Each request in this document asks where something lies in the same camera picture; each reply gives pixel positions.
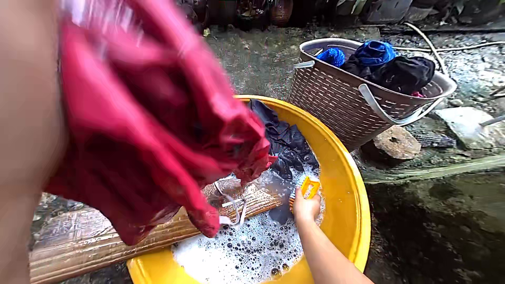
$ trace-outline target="wet ground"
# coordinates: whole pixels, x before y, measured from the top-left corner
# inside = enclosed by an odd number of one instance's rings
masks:
[[[286,100],[298,62],[298,45],[321,37],[364,41],[381,39],[403,47],[426,47],[415,35],[384,35],[379,27],[335,30],[271,27],[242,32],[212,27],[206,38],[230,74],[237,93]],[[430,34],[438,48],[505,40],[504,33]],[[458,83],[449,101],[460,99],[492,116],[505,113],[505,45],[441,54]],[[416,133],[451,135],[432,117],[407,127]],[[421,154],[395,168],[384,168],[354,153],[367,183],[372,212],[372,243],[365,274],[375,283],[501,283],[505,282],[505,178],[501,167],[436,178],[379,182],[378,177],[408,169],[423,170],[466,163],[503,153],[503,149],[468,151],[423,148]],[[47,197],[33,232],[45,218],[71,209],[61,199]],[[65,283],[131,283],[125,263],[113,265]]]

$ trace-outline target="yellow basin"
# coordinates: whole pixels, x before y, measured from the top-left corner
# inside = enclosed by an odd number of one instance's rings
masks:
[[[370,246],[370,209],[363,180],[349,152],[321,121],[298,107],[262,96],[236,97],[245,102],[261,100],[279,114],[279,119],[298,125],[321,167],[319,179],[326,200],[321,229],[363,272]],[[170,249],[132,258],[128,270],[135,284],[198,284],[175,262]],[[275,282],[313,283],[305,257]]]

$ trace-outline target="blue cloth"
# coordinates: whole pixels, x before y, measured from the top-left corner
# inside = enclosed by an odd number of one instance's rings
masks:
[[[362,44],[354,53],[361,65],[378,67],[396,57],[396,52],[389,43],[369,41]]]
[[[339,48],[329,48],[316,56],[316,58],[335,67],[340,67],[345,62],[345,54]]]

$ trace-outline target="soapy water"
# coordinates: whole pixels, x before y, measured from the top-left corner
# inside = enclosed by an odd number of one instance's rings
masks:
[[[319,180],[309,165],[304,164],[305,172],[290,170],[293,180],[282,180],[281,186],[275,186],[279,177],[271,170],[265,171],[256,183],[289,198],[291,190],[301,186],[306,176]],[[318,224],[323,220],[324,209],[322,199]],[[289,205],[288,213],[285,209],[282,212],[287,215],[284,224],[271,217],[272,211],[247,218],[242,226],[225,225],[213,239],[198,235],[176,243],[172,246],[174,259],[200,283],[256,284],[277,279],[302,258],[303,250]]]

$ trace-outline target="basket handle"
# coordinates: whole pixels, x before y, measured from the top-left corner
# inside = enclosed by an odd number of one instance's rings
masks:
[[[425,110],[423,111],[423,107],[419,107],[418,109],[415,110],[415,112],[403,119],[395,119],[391,116],[389,116],[379,105],[375,97],[372,95],[372,92],[368,88],[366,84],[361,84],[358,89],[360,90],[361,95],[365,98],[365,101],[367,101],[368,105],[372,110],[380,117],[382,118],[385,122],[392,124],[392,125],[407,125],[411,124],[413,122],[418,121],[419,119],[425,117],[430,111],[432,111],[444,98],[439,98],[436,101],[432,102],[432,104]]]
[[[300,62],[300,63],[296,63],[296,64],[293,64],[293,68],[296,69],[296,68],[308,68],[308,67],[312,67],[316,64],[316,62],[314,60],[310,60],[310,61],[305,61],[305,62]]]

